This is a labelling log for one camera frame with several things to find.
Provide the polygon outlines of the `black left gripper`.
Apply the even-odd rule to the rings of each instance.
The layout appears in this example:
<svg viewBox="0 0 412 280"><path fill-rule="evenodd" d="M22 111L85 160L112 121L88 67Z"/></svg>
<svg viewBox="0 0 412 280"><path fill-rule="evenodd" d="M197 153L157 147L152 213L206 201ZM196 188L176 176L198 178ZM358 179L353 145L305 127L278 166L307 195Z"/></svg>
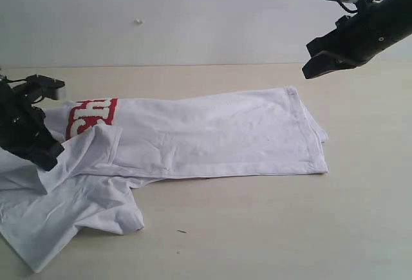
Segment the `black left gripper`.
<svg viewBox="0 0 412 280"><path fill-rule="evenodd" d="M32 106L40 97L37 84L1 83L1 148L50 171L64 148L46 130L44 113Z"/></svg>

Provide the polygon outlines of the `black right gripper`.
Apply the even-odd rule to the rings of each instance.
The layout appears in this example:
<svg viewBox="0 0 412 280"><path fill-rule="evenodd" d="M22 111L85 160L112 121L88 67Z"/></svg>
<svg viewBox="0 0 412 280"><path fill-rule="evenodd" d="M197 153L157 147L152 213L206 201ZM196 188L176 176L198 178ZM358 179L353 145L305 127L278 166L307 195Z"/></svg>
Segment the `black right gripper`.
<svg viewBox="0 0 412 280"><path fill-rule="evenodd" d="M335 22L335 29L310 41L310 60L302 67L305 79L357 68L393 45L393 5L390 0L359 0L352 10Z"/></svg>

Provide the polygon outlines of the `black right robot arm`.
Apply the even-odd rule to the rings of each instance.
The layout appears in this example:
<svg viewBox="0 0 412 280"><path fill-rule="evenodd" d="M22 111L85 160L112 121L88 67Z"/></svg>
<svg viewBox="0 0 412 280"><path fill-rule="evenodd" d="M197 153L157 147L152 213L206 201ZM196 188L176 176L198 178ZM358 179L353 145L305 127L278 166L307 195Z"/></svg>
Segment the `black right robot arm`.
<svg viewBox="0 0 412 280"><path fill-rule="evenodd" d="M363 66L374 56L411 35L411 0L327 0L346 15L336 27L310 41L306 79Z"/></svg>

